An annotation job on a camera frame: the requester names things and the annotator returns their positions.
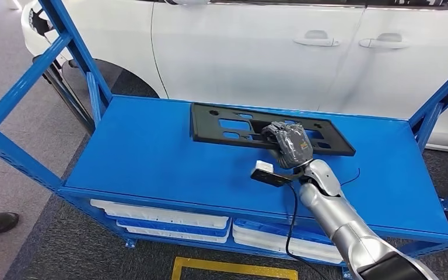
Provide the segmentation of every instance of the blue steel rack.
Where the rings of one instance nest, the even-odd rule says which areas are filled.
[[[142,147],[142,149],[136,147],[142,141],[142,135],[137,131],[138,128],[141,129],[142,127],[137,123],[143,121],[146,117],[159,113],[161,110],[170,110],[172,114],[175,116],[178,115],[179,118],[177,120],[166,118],[162,122],[165,122],[167,125],[172,125],[172,122],[174,122],[176,127],[183,127],[183,129],[179,129],[183,132],[178,130],[178,133],[183,133],[187,136],[186,128],[188,127],[189,104],[183,101],[123,97],[112,94],[62,2],[60,0],[39,0],[39,2],[55,26],[59,37],[42,56],[35,60],[34,64],[0,100],[0,123],[3,122],[6,116],[19,103],[41,74],[53,63],[61,50],[67,47],[87,80],[96,130],[70,178],[64,181],[2,133],[0,133],[0,158],[109,228],[112,232],[126,240],[127,247],[134,247],[136,240],[144,239],[289,259],[287,255],[282,253],[236,244],[232,238],[224,244],[217,244],[128,233],[123,228],[118,227],[115,221],[107,219],[101,209],[90,206],[89,199],[96,198],[135,205],[180,209],[203,214],[251,218],[258,221],[287,223],[291,217],[291,209],[284,206],[284,198],[287,195],[282,190],[278,188],[264,189],[261,185],[244,183],[247,174],[244,177],[233,177],[238,173],[237,170],[231,167],[227,168],[225,165],[227,163],[229,165],[236,165],[235,159],[237,156],[244,155],[250,158],[248,163],[254,162],[256,159],[261,159],[264,157],[264,154],[259,150],[207,143],[196,144],[192,143],[187,137],[182,138],[180,134],[174,134],[171,135],[174,138],[166,142],[162,138],[154,138],[160,140],[162,143],[154,144],[148,149],[153,149],[155,152],[142,154],[142,150],[147,149],[145,147]],[[340,178],[352,177],[352,170],[347,168],[347,166],[363,166],[365,173],[356,181],[356,188],[350,187],[349,185],[344,187],[346,196],[375,231],[383,236],[414,239],[414,242],[402,247],[401,250],[412,256],[422,256],[448,249],[448,221],[444,215],[444,211],[448,211],[448,199],[442,201],[442,204],[440,204],[428,172],[426,171],[423,159],[421,158],[421,152],[425,147],[433,126],[439,115],[447,108],[448,81],[407,121],[318,112],[281,111],[266,108],[255,109],[273,112],[280,111],[283,114],[290,114],[292,116],[304,115],[331,119],[343,134],[350,139],[350,142],[362,147],[362,149],[357,149],[358,152],[355,157],[349,159],[324,157],[336,174],[339,174]],[[376,135],[374,137],[379,137],[377,138],[376,144],[390,146],[395,143],[396,145],[400,145],[403,151],[397,153],[396,150],[393,150],[391,152],[395,153],[395,155],[386,156],[376,162],[370,161],[370,159],[374,159],[371,157],[371,154],[376,154],[377,158],[380,156],[377,153],[380,146],[364,142],[363,138],[359,136],[359,134],[368,130],[371,134]],[[391,138],[384,141],[384,136],[386,137],[388,135],[391,135]],[[115,145],[113,141],[116,141],[116,137],[126,138],[124,139],[123,145]],[[184,154],[181,151],[185,149],[181,149],[178,146],[174,150],[168,151],[168,153],[174,152],[176,155],[181,156],[182,159],[188,161],[184,164],[185,166],[180,167],[183,173],[178,173],[177,169],[175,169],[175,174],[182,178],[181,180],[178,178],[182,184],[185,183],[182,181],[184,179],[184,172],[190,172],[192,176],[198,175],[199,173],[209,174],[202,178],[198,178],[198,176],[191,178],[192,185],[186,185],[185,187],[193,188],[193,192],[181,192],[178,188],[172,187],[174,182],[161,180],[160,177],[157,177],[157,174],[151,176],[150,172],[147,172],[147,182],[141,184],[139,176],[133,175],[133,173],[136,173],[136,169],[130,169],[130,166],[135,164],[141,170],[145,167],[143,166],[144,161],[137,161],[137,159],[133,158],[136,156],[145,156],[143,160],[154,159],[157,156],[156,152],[161,151],[160,145],[164,147],[171,145],[177,146],[174,144],[174,141],[179,140],[181,140],[180,145],[188,151],[198,153],[199,150],[203,149],[203,153],[212,153],[212,156],[222,160],[224,165],[221,166],[222,168],[218,173],[212,172],[212,170],[208,169],[208,165],[212,165],[211,163],[213,161],[209,161],[205,155],[198,155],[196,156],[196,160],[192,160],[191,157],[193,158],[195,154],[191,154],[191,157],[188,157],[188,154]],[[406,156],[403,161],[400,158],[401,155]],[[128,163],[117,170],[112,170],[109,167],[111,170],[102,174],[102,178],[99,178],[99,175],[96,174],[98,170],[106,169],[106,165],[103,162],[112,160],[117,160],[117,163],[122,164],[124,164],[124,161]],[[243,168],[248,168],[248,163],[237,165],[242,171]],[[414,191],[412,191],[412,188],[407,189],[407,194],[410,197],[409,200],[399,198],[396,202],[390,201],[394,197],[397,197],[394,196],[391,198],[391,195],[397,195],[397,192],[401,191],[401,189],[391,184],[384,184],[384,178],[388,178],[388,174],[385,171],[378,171],[379,169],[383,169],[384,164],[387,167],[395,163],[402,164],[403,167],[409,169],[406,173],[403,171],[402,174],[408,180],[412,180],[411,183],[414,184],[412,186],[415,189]],[[187,166],[192,165],[195,168],[193,170],[188,169]],[[154,169],[148,169],[148,171],[156,173]],[[209,195],[208,192],[205,192],[207,183],[204,183],[204,181],[211,181],[213,178],[218,177],[225,182],[220,185],[213,185],[213,190]],[[366,188],[369,188],[373,183],[377,183],[379,188],[383,190],[384,197],[388,198],[382,198],[380,201],[370,204],[370,200],[372,199],[364,197],[363,194]],[[236,184],[243,184],[243,186],[240,189],[233,188]],[[230,194],[233,193],[239,193],[239,195],[231,197]],[[386,209],[389,203],[400,203],[403,208],[410,207],[410,202],[413,202],[410,201],[412,195],[413,199],[419,197],[421,198],[420,200],[425,201],[420,204],[415,201],[416,205],[413,206],[413,210],[417,211],[419,215],[423,215],[422,220],[419,222],[414,220],[410,221],[411,223],[416,223],[417,225],[415,226],[404,223],[398,217],[396,219],[392,218]],[[257,204],[256,202],[252,202],[254,199],[261,201]],[[311,214],[305,209],[300,211],[298,221],[299,223],[305,224],[315,223]]]

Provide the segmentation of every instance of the white storage bin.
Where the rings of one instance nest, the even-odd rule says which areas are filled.
[[[246,229],[233,224],[233,238],[238,244],[286,253],[286,236]],[[339,264],[343,261],[335,246],[313,241],[291,238],[289,251],[299,257],[328,263]]]
[[[179,239],[190,239],[190,240],[198,240],[198,241],[206,241],[206,242],[215,242],[215,243],[226,243],[229,237],[229,231],[231,226],[229,225],[227,229],[227,233],[223,237],[218,236],[209,236],[203,234],[196,233],[188,233],[188,232],[174,232],[169,230],[162,229],[150,229],[146,227],[137,227],[137,226],[127,226],[121,225],[119,222],[116,223],[118,226],[126,228],[131,233],[139,233],[143,235],[155,235],[155,236],[164,236],[164,237],[172,237]]]
[[[147,206],[135,206],[112,201],[90,199],[90,205],[104,209],[110,216],[143,219],[179,225],[200,226],[203,228],[224,229],[229,217],[188,213]]]

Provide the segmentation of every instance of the blue metal frame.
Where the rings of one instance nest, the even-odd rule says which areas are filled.
[[[448,80],[408,120],[416,142],[423,152],[437,118],[448,108]]]
[[[94,120],[96,125],[101,122],[101,117],[113,98],[106,81],[100,74],[99,69],[95,65],[94,60],[90,56],[84,42],[82,41],[76,27],[69,17],[64,5],[60,0],[39,0],[43,9],[52,21],[59,37],[52,43],[51,47],[38,58],[34,64],[23,74],[15,85],[0,100],[0,123],[9,115],[13,108],[19,103],[26,92],[32,87],[41,74],[53,63],[57,55],[64,47],[78,63],[82,73],[85,75],[89,87],[92,108],[94,112]],[[448,81],[408,120],[415,140],[421,150],[425,147],[433,126],[435,125],[439,115],[448,108]],[[113,233],[126,240],[127,247],[134,247],[137,239],[154,240],[160,242],[170,242],[183,244],[188,246],[203,247],[208,249],[234,251],[246,254],[259,254],[262,256],[289,258],[287,255],[241,246],[234,243],[231,239],[225,244],[213,244],[198,241],[188,241],[171,239],[166,237],[141,236],[138,234],[128,233],[124,228],[118,227],[115,221],[105,217],[101,209],[90,206],[88,198],[101,198],[99,194],[87,191],[72,190],[64,188],[64,182],[61,181],[53,172],[48,170],[36,159],[31,157],[23,149],[18,147],[9,138],[0,132],[0,158],[18,169],[23,174],[38,182],[45,188],[55,192],[69,203],[79,208],[85,214],[97,220]],[[124,200],[121,196],[115,197],[113,200]],[[448,209],[448,199],[443,201],[444,209]],[[428,241],[416,241],[401,248],[402,251],[411,256],[422,256],[424,254],[433,253],[448,249],[448,241],[439,243]]]

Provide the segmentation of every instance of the blue shelf top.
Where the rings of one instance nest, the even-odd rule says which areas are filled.
[[[335,124],[356,155],[317,158],[331,166],[340,182],[360,170],[359,178],[342,189],[379,233],[448,239],[447,219],[407,121],[258,110],[327,118]],[[274,163],[268,151],[193,142],[189,122],[187,102],[114,96],[64,189],[126,203],[150,202],[171,209],[184,205],[207,214],[246,214],[288,223],[294,207],[289,188],[250,179],[256,160]],[[299,207],[298,215],[299,223],[312,222],[305,207]]]

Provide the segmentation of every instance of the mounting hole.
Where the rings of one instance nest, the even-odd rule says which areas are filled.
[[[331,148],[331,145],[329,145],[328,143],[324,143],[324,142],[318,142],[317,145],[319,147],[321,147],[321,148],[324,148],[324,149],[330,149]]]

